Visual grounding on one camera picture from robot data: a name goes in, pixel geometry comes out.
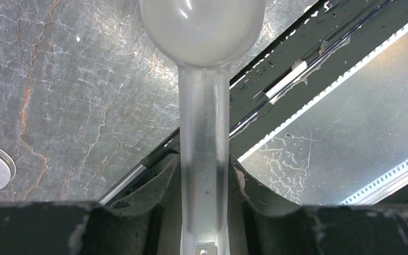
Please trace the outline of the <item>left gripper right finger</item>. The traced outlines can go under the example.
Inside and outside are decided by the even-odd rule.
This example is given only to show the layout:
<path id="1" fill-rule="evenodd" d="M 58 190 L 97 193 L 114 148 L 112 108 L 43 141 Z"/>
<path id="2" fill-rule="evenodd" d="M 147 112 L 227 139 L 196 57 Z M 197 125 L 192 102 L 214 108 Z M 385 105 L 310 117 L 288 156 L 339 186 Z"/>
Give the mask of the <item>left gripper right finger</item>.
<path id="1" fill-rule="evenodd" d="M 408 184 L 372 206 L 300 206 L 229 157 L 230 254 L 408 254 Z"/>

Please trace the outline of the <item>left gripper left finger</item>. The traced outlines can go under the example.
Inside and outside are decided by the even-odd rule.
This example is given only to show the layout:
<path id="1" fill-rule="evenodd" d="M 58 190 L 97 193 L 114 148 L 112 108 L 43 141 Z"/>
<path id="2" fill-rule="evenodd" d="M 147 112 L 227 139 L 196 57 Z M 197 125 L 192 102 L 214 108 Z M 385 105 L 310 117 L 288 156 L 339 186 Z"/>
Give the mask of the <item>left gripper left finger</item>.
<path id="1" fill-rule="evenodd" d="M 110 206 L 0 202 L 0 254 L 179 254 L 180 157 Z"/>

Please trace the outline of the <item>clear plastic scoop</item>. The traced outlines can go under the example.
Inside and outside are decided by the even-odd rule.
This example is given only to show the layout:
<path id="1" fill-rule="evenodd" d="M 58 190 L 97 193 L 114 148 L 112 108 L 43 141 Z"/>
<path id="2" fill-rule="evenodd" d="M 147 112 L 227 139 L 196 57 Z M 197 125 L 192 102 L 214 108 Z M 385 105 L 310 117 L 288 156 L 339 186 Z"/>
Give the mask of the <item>clear plastic scoop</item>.
<path id="1" fill-rule="evenodd" d="M 258 39 L 264 1 L 141 1 L 154 45 L 178 69 L 182 251 L 228 248 L 230 68 Z"/>

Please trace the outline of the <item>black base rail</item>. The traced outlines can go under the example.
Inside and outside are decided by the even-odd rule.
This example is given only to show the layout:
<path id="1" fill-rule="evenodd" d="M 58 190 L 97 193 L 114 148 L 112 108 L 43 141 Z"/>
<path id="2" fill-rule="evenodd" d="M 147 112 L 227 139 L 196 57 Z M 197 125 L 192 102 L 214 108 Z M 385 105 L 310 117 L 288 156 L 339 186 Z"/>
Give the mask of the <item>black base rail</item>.
<path id="1" fill-rule="evenodd" d="M 318 1 L 231 82 L 231 139 L 359 22 L 408 1 Z M 408 32 L 239 162 L 300 205 L 365 205 L 408 184 Z"/>

